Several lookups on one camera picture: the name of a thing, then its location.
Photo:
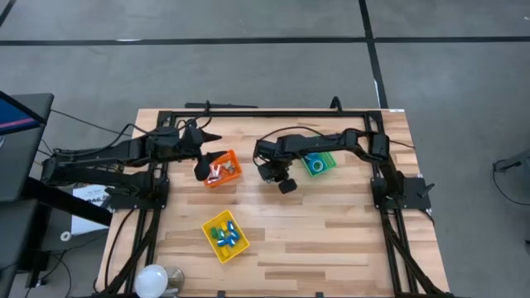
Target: white object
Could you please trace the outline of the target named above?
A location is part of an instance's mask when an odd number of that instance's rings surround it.
[[[103,201],[108,197],[108,194],[105,192],[106,188],[104,185],[89,185],[74,189],[73,195],[74,197],[89,201],[96,206],[101,206]],[[72,216],[72,235],[80,235],[106,228],[108,227],[102,224]]]
[[[143,268],[136,276],[134,290],[140,298],[158,298],[167,287],[167,272],[156,264]]]
[[[63,241],[63,242],[68,242],[72,239],[72,233],[68,232],[68,231],[64,231],[61,235],[60,235],[60,240]]]

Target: orange bin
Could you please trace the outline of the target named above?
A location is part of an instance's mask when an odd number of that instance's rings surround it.
[[[232,165],[235,168],[234,173],[230,174],[230,172],[223,167],[223,164],[230,161]],[[218,185],[222,185],[228,181],[234,180],[241,176],[243,171],[241,170],[241,166],[239,165],[238,158],[235,156],[234,150],[229,150],[224,155],[222,155],[220,158],[216,159],[214,162],[211,163],[212,166],[217,167],[217,165],[220,166],[220,175],[221,179],[217,180],[212,183],[208,183],[208,179],[204,180],[203,183],[206,187],[215,187]]]

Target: yellow bin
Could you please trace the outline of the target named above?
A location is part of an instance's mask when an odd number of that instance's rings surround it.
[[[217,245],[217,239],[212,238],[210,231],[212,228],[221,228],[221,225],[226,226],[226,222],[228,222],[229,220],[234,223],[234,227],[236,231],[238,231],[240,238],[235,243],[235,246],[233,248],[231,248],[228,244],[223,247],[219,247]],[[250,246],[247,237],[243,233],[243,230],[239,227],[238,222],[235,221],[234,216],[232,216],[229,210],[221,212],[219,215],[215,216],[214,218],[203,224],[202,231],[205,233],[208,242],[210,242],[210,245],[214,249],[217,258],[223,264],[231,258],[239,255],[243,250],[247,249]]]

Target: white paper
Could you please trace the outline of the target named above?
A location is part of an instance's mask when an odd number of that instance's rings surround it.
[[[74,197],[89,201],[90,203],[101,206],[103,201],[107,199],[108,194],[105,192],[106,186],[104,185],[89,185],[74,189]],[[88,233],[101,229],[108,228],[105,225],[95,223],[93,221],[82,219],[77,216],[72,216],[72,235],[79,235],[82,233]]]

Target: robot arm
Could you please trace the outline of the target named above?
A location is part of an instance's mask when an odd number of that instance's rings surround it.
[[[359,145],[360,137],[369,139],[368,151]],[[296,189],[295,181],[289,179],[287,173],[293,160],[301,159],[310,153],[350,151],[362,161],[376,165],[383,174],[387,194],[399,198],[404,194],[404,176],[401,171],[396,170],[389,148],[390,140],[382,133],[360,132],[347,128],[342,133],[317,137],[292,134],[279,137],[276,142],[259,140],[254,150],[254,158],[265,161],[258,166],[260,176],[268,182],[280,182],[280,191],[285,194]]]

